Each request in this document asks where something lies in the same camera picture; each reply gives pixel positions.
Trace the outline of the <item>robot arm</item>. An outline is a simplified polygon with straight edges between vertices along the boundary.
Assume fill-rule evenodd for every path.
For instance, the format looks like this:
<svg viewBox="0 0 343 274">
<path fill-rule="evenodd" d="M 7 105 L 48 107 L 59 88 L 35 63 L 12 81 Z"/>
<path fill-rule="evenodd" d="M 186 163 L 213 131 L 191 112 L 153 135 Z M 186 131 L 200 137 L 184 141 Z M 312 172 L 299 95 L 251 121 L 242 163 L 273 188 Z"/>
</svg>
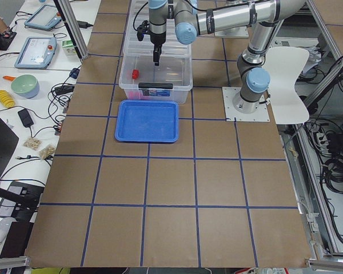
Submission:
<svg viewBox="0 0 343 274">
<path fill-rule="evenodd" d="M 244 114 L 255 112 L 270 83 L 269 73 L 262 68 L 266 52 L 280 28 L 280 23 L 303 7 L 304 1 L 242 1 L 213 9 L 198 9 L 190 1 L 149 1 L 146 32 L 154 45 L 153 62 L 159 64 L 166 41 L 166 22 L 174 21 L 177 41 L 189 45 L 198 36 L 220 36 L 232 29 L 253 29 L 246 49 L 237 59 L 242 81 L 234 96 L 234 108 Z"/>
</svg>

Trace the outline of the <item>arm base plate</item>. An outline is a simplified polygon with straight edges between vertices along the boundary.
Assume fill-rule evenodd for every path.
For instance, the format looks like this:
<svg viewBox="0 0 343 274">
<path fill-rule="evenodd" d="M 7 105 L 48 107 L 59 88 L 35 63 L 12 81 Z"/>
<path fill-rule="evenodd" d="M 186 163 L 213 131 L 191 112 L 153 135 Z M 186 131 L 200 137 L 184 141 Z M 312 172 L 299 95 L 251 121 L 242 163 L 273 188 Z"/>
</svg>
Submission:
<svg viewBox="0 0 343 274">
<path fill-rule="evenodd" d="M 237 39 L 248 39 L 248 28 L 244 27 L 234 27 L 231 29 L 221 30 L 214 33 L 216 37 L 221 38 L 237 38 Z"/>
<path fill-rule="evenodd" d="M 240 87 L 223 87 L 225 117 L 232 122 L 270 122 L 263 93 L 259 101 L 246 102 L 240 96 Z"/>
</svg>

